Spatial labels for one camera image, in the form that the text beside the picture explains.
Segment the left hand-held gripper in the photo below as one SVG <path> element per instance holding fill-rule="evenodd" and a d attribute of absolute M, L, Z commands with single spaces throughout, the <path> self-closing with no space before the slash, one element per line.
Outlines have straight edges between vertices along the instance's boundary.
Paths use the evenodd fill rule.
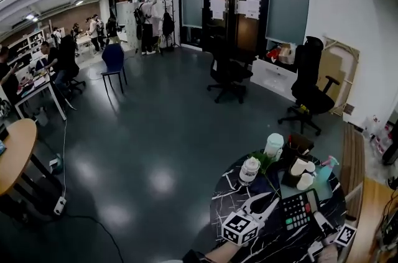
<path fill-rule="evenodd" d="M 232 212 L 221 226 L 221 237 L 237 246 L 243 246 L 255 239 L 264 227 L 280 198 L 271 198 L 265 192 L 247 199 L 240 210 Z"/>

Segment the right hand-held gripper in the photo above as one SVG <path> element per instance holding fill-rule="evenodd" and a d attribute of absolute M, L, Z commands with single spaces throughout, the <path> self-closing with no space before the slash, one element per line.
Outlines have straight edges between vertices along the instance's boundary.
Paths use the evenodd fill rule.
<path fill-rule="evenodd" d="M 307 254 L 310 259 L 315 259 L 325 247 L 333 243 L 342 247 L 347 247 L 355 237 L 357 229 L 351 225 L 344 224 L 338 229 L 338 232 L 335 233 L 335 228 L 319 211 L 314 212 L 313 217 L 324 238 L 320 241 L 314 241 L 308 248 Z"/>

